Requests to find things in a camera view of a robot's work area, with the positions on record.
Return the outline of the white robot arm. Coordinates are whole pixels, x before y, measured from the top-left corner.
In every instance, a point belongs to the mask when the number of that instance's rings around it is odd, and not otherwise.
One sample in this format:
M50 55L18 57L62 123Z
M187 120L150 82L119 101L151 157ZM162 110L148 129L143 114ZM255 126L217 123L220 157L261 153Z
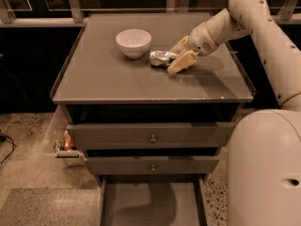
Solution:
M236 125L229 145L228 226L301 226L301 51L266 0L229 0L173 48L178 73L220 44L251 37L277 98Z

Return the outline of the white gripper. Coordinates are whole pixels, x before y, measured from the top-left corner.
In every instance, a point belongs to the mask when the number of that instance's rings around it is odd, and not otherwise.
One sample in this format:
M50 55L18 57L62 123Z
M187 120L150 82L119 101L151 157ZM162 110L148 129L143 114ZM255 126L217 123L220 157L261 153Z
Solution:
M206 24L200 24L192 30L188 37L183 37L170 49L171 53L179 55L168 66L167 72L178 73L195 64L198 56L207 56L213 49L214 42L209 35Z

